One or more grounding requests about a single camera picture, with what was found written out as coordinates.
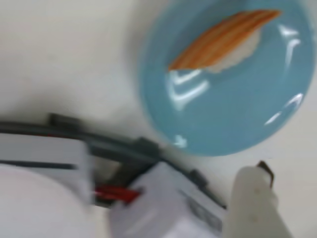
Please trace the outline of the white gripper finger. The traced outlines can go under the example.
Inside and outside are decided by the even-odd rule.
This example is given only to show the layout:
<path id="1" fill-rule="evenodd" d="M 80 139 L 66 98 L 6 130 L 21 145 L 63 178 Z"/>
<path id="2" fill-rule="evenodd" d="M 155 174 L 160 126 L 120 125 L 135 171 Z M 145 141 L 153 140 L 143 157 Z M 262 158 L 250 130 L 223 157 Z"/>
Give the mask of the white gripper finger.
<path id="1" fill-rule="evenodd" d="M 292 237 L 278 212 L 273 181 L 274 173 L 264 161 L 239 170 L 223 221 L 224 238 Z"/>

